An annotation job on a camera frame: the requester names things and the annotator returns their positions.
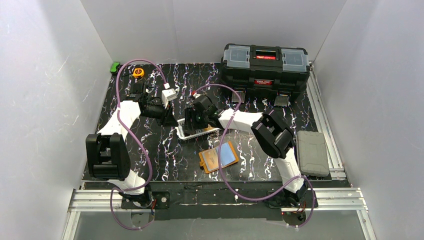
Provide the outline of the orange credit card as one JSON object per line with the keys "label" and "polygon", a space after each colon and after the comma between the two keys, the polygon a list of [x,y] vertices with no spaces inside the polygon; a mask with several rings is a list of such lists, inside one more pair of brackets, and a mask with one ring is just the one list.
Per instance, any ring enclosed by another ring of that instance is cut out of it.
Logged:
{"label": "orange credit card", "polygon": [[216,148],[211,148],[202,153],[203,161],[208,170],[214,170],[219,167],[218,152]]}

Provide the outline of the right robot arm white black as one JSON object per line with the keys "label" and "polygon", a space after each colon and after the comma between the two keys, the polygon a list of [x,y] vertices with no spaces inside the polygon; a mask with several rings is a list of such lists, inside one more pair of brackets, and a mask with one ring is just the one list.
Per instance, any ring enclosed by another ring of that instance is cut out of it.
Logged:
{"label": "right robot arm white black", "polygon": [[254,135],[261,150],[274,160],[283,182],[275,192],[261,197],[266,201],[282,193],[285,205],[297,205],[307,191],[296,157],[295,133],[274,109],[265,112],[243,112],[237,108],[218,108],[207,95],[194,99],[184,110],[183,131],[199,136],[206,127],[243,131]]}

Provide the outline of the white plastic basket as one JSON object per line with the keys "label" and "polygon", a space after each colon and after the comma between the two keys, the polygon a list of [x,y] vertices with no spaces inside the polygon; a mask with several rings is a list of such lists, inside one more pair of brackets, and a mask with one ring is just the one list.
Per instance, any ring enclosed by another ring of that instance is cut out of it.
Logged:
{"label": "white plastic basket", "polygon": [[176,134],[180,140],[189,140],[193,138],[197,138],[203,135],[208,135],[211,133],[218,132],[220,129],[217,127],[211,127],[208,125],[207,128],[196,129],[193,133],[189,133],[189,131],[185,128],[185,119],[181,118],[177,120],[178,126],[176,128]]}

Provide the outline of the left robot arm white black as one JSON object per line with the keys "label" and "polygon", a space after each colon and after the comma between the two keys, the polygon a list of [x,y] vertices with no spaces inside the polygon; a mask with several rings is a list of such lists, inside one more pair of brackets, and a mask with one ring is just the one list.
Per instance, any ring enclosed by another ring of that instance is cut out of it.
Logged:
{"label": "left robot arm white black", "polygon": [[131,170],[125,139],[139,117],[155,119],[161,127],[177,127],[171,101],[177,93],[164,84],[161,96],[151,96],[145,83],[135,83],[123,96],[106,125],[85,140],[88,172],[92,178],[114,184],[122,194],[138,196],[147,180]]}

